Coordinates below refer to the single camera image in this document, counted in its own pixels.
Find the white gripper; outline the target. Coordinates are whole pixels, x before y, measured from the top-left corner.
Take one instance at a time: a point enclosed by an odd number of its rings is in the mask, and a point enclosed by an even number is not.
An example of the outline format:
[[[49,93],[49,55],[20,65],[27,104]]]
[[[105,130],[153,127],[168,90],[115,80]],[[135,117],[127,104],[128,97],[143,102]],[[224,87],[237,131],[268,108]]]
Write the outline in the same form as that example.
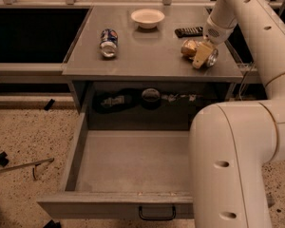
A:
[[[212,67],[217,61],[217,48],[214,45],[224,43],[234,31],[238,21],[235,17],[223,19],[210,15],[203,27],[203,40],[198,43],[193,60],[194,68]]]

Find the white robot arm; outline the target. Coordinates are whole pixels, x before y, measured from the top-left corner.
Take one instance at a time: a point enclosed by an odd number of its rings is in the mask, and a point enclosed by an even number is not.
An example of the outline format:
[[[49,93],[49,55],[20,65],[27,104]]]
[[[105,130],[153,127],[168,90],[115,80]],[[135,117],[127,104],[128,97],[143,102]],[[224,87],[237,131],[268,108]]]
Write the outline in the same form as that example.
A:
[[[211,104],[189,133],[196,228],[272,228],[261,167],[285,160],[285,24],[266,0],[217,0],[208,24],[237,23],[264,101]]]

